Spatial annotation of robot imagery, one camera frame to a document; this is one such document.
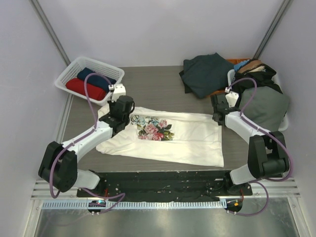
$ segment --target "red folded cloth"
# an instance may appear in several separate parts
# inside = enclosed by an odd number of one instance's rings
[[[69,90],[72,90],[74,92],[77,92],[85,96],[84,82],[78,78],[71,79],[69,82],[66,83],[66,87]],[[87,83],[87,91],[88,91],[89,98],[95,99],[95,100],[103,100],[106,95],[106,92],[103,89],[98,88],[88,83]]]

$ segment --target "gray cloth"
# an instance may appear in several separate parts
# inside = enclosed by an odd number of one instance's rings
[[[234,65],[218,53],[201,55],[183,61],[184,74],[181,79],[198,98],[204,98],[228,86],[227,73],[233,68]]]
[[[239,105],[240,109],[248,102],[253,91],[254,88],[251,88],[243,92]],[[278,131],[288,104],[289,98],[286,95],[263,86],[257,88],[257,92],[244,110],[244,114],[259,126],[274,132]]]

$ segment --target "pile of clothes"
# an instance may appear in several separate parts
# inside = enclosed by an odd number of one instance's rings
[[[77,74],[76,78],[71,79],[66,83],[67,89],[85,96],[84,80],[91,73],[95,72],[89,68],[84,68]],[[115,84],[117,82],[115,79],[109,77],[107,77],[107,79],[111,82],[111,84]],[[90,76],[87,81],[87,92],[89,98],[98,101],[103,100],[106,94],[109,92],[109,83],[101,76]]]
[[[185,93],[193,92],[204,98],[228,86],[227,73],[234,65],[218,53],[197,56],[183,61],[183,71],[179,73]]]
[[[289,105],[289,98],[281,91],[272,79],[277,73],[268,65],[257,59],[242,61],[234,65],[235,77],[232,82],[241,78],[253,78],[257,83],[257,92],[245,108],[246,117],[259,126],[270,131],[278,131]],[[241,109],[250,99],[254,91],[254,83],[243,80],[232,86],[239,94],[236,106]]]

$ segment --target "gray floor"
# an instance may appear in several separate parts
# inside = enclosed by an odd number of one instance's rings
[[[242,213],[254,213],[264,198],[245,199]],[[223,209],[122,210],[100,216],[86,210],[42,210],[35,237],[298,237],[286,198],[272,198],[253,217]]]
[[[123,68],[122,80],[126,94],[133,97],[136,106],[169,112],[212,114],[210,98],[197,99],[185,94],[179,72],[182,67],[133,67]],[[100,107],[94,105],[95,111]],[[64,141],[69,140],[93,125],[87,101],[74,97]],[[248,145],[236,133],[222,128],[224,169],[235,169],[247,163]],[[157,160],[112,156],[93,149],[79,162],[79,168],[97,172],[149,171],[149,170],[202,170],[219,169]]]

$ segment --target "floral print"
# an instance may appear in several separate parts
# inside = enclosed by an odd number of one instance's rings
[[[165,119],[159,120],[155,117],[141,117],[132,115],[131,124],[137,126],[138,138],[149,141],[171,141],[174,133],[171,132],[172,124],[168,124]]]

